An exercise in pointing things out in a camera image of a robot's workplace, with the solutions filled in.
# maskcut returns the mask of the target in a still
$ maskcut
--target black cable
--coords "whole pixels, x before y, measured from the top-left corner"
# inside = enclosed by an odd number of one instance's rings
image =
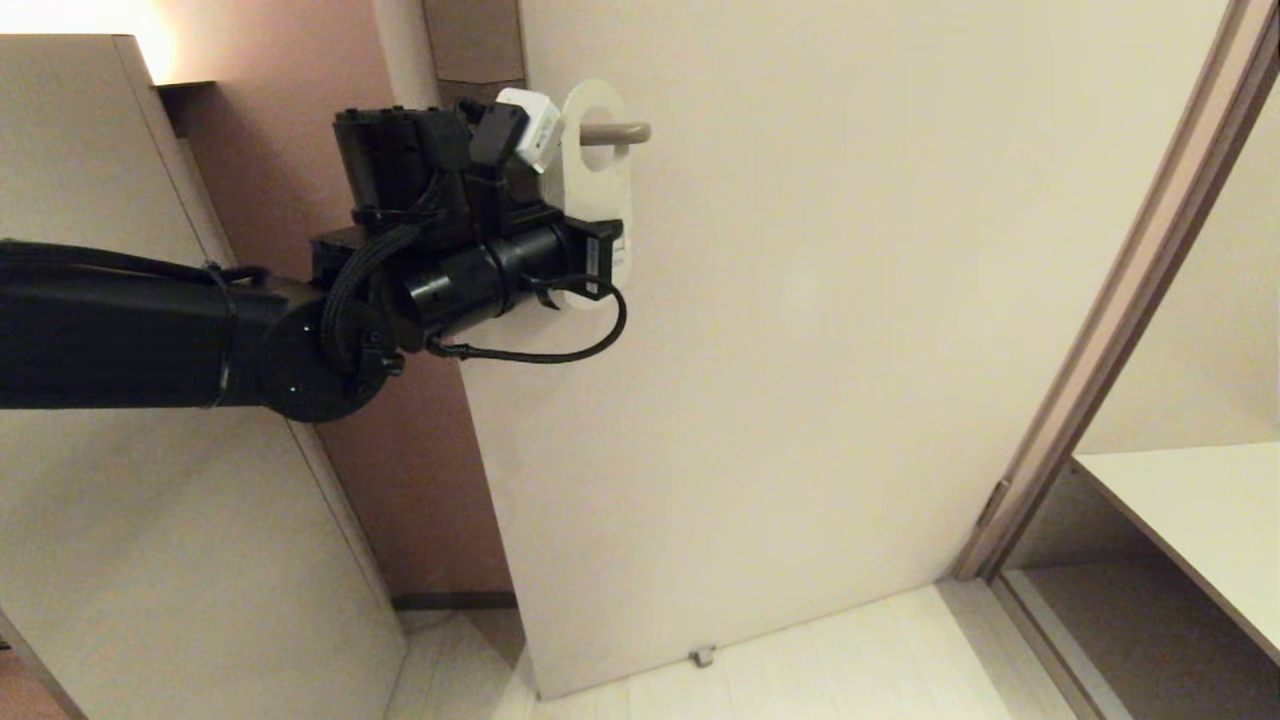
[[[177,263],[138,258],[137,255],[99,250],[97,247],[28,242],[8,237],[0,238],[0,264],[3,263],[22,263],[28,265],[78,265],[82,268],[119,270],[122,273],[134,273],[140,275],[169,278],[201,284],[215,282],[209,272],[201,268],[188,268],[187,265],[178,265]],[[221,278],[227,283],[237,283],[246,279],[261,282],[270,274],[270,270],[266,268],[250,265],[223,270]]]
[[[379,265],[419,242],[421,236],[422,228],[419,224],[396,225],[365,243],[338,273],[320,318],[320,347],[334,369],[347,374],[356,372],[356,360],[343,346],[343,341],[351,337],[351,302],[356,300],[356,292]]]
[[[460,360],[504,360],[507,363],[530,363],[534,365],[559,365],[563,363],[577,363],[594,357],[609,348],[622,337],[622,331],[627,327],[627,301],[622,297],[622,291],[613,283],[596,275],[579,274],[566,275],[554,281],[532,281],[534,290],[545,293],[552,290],[564,290],[579,283],[595,283],[605,290],[618,301],[618,319],[613,323],[613,329],[595,345],[576,352],[511,352],[507,350],[490,350],[486,347],[471,347],[470,345],[444,345],[439,337],[433,337],[426,342],[426,350],[431,355],[440,357],[457,357]]]
[[[218,290],[223,292],[223,302],[227,304],[227,315],[223,319],[223,352],[221,352],[221,368],[218,372],[218,391],[214,393],[212,400],[209,401],[209,407],[218,407],[221,405],[223,398],[227,397],[227,387],[232,378],[232,350],[236,345],[236,320],[238,313],[236,311],[236,299],[232,296],[232,288],[227,284],[227,278],[223,277],[223,269],[218,266],[218,263],[206,263],[205,272],[218,286]]]

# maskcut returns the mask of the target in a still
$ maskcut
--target floor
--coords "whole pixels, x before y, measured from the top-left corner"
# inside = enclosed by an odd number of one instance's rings
[[[1074,720],[982,583],[940,583],[539,701],[515,611],[402,614],[387,720]]]

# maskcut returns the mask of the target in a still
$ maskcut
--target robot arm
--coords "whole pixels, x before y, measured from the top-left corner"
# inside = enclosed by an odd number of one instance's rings
[[[531,168],[553,151],[547,122],[504,102],[339,113],[355,227],[311,241],[306,283],[0,241],[0,407],[265,405],[328,421],[398,375],[401,352],[545,364],[604,351],[626,302],[589,260],[622,223],[541,200]],[[444,342],[530,299],[556,307],[553,290],[613,296],[613,331],[566,355]]]

